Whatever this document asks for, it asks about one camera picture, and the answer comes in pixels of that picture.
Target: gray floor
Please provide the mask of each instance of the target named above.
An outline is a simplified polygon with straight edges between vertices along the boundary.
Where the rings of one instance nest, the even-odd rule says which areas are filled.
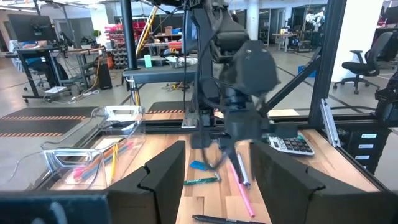
[[[269,95],[267,99],[272,97],[277,91],[279,91],[286,83],[293,79],[294,75],[297,74],[297,67],[299,65],[305,65],[312,56],[311,53],[307,54],[293,54],[276,52],[274,49],[270,49],[272,55],[275,58],[278,68],[278,76],[281,84]],[[70,58],[68,62],[60,61],[64,65],[65,69],[73,75],[73,67],[76,67],[75,61]],[[387,84],[388,78],[394,73],[393,70],[383,70],[383,74],[379,77],[370,78],[374,83],[377,83],[384,88]],[[19,73],[12,66],[11,61],[8,59],[0,58],[0,117],[5,116],[9,113],[23,109],[25,107],[66,107],[66,106],[105,106],[105,105],[119,105],[128,96],[129,93],[126,91],[125,86],[118,86],[121,81],[121,71],[113,71],[113,86],[111,90],[101,91],[98,95],[91,95],[74,104],[68,104],[70,97],[68,94],[63,95],[60,98],[54,99],[53,103],[47,103],[44,100],[30,100],[27,105],[22,100],[21,95],[26,94],[23,88],[29,87],[27,79],[24,73]],[[291,94],[284,98],[274,109],[286,109],[286,108],[297,108],[300,114],[308,114],[312,97],[313,81],[314,78],[307,78],[307,83],[301,83]],[[181,91],[163,90],[162,87],[165,83],[154,83],[146,84],[140,90],[141,103],[144,107],[149,108],[153,103],[157,101],[181,101],[183,94]],[[333,91],[330,88],[330,97],[328,99],[330,105],[333,106],[367,106],[375,108],[377,101],[374,99],[375,88],[360,86],[360,94],[353,94],[353,85],[347,83],[344,86],[339,86],[337,90]],[[192,89],[187,92],[187,99],[190,99],[192,95]],[[335,114],[347,114],[357,113],[352,109],[333,110]],[[368,110],[360,110],[362,113],[368,113]],[[3,167],[3,173],[0,177],[0,188],[1,184],[7,180],[13,171],[12,167],[18,159],[28,154],[40,151],[40,144],[47,140],[57,140],[57,138],[0,138],[0,167]],[[398,159],[398,152],[394,148],[394,144],[398,142],[398,137],[395,134],[389,136],[387,146],[384,150],[384,154],[381,157],[381,162],[377,171],[376,177],[379,178],[384,184],[392,189],[398,189],[398,179],[393,178],[397,166],[391,165],[394,163],[388,163],[388,161],[396,161]],[[42,171],[39,165],[33,167],[27,167],[26,170],[32,172]]]

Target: wooden workbench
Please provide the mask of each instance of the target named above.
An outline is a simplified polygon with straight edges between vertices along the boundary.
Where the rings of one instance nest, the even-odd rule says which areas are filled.
[[[297,114],[294,110],[274,110],[269,116],[292,116]],[[157,119],[182,119],[182,113],[146,114],[147,120]],[[315,155],[313,157],[297,158],[300,162],[308,164],[319,171],[336,179],[351,184],[359,189],[371,192],[378,191],[365,176],[363,176],[349,161],[347,161],[334,147],[332,147],[318,132],[302,131],[312,145]],[[185,180],[211,177],[209,172],[189,168],[193,160],[202,161],[200,150],[191,149],[189,135],[187,134],[160,134],[147,135],[146,142],[127,169],[125,175],[134,172],[145,162],[158,155],[175,141],[186,141],[185,151]],[[241,142],[237,150],[242,154],[248,175],[251,174],[249,161],[248,142]],[[213,161],[221,156],[216,144],[207,149],[209,160]],[[252,220],[270,223],[266,206],[261,197],[256,182],[252,182],[251,190],[246,190],[256,216],[251,218],[244,206],[234,176],[229,169],[229,161],[219,169],[221,182],[184,186],[178,210],[177,223],[197,223],[192,215],[204,214],[215,217],[224,217],[238,220]]]

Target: office chair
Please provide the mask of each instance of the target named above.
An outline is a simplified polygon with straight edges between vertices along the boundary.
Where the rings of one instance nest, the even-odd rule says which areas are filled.
[[[356,62],[344,62],[341,66],[345,69],[348,69],[350,72],[356,74],[353,78],[344,78],[340,82],[336,82],[333,86],[333,89],[337,89],[337,84],[344,85],[345,82],[354,82],[355,91],[354,94],[358,94],[358,84],[360,82],[365,83],[365,86],[368,87],[370,85],[375,86],[377,88],[376,91],[380,89],[380,87],[374,83],[367,81],[366,79],[361,78],[363,75],[365,77],[375,77],[380,74],[380,68],[377,64],[377,56],[380,54],[381,50],[388,43],[389,39],[392,36],[392,32],[385,32],[380,35],[377,39],[376,43],[372,46],[372,48],[366,52],[365,60],[366,63],[363,62],[361,53],[362,50],[351,50],[352,53],[356,54],[359,59],[359,63]]]

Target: clear plastic bin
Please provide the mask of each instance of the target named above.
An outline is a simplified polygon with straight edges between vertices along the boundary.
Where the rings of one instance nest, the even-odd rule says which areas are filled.
[[[3,166],[0,190],[105,189],[126,175],[144,143],[143,107],[95,108],[59,142]]]

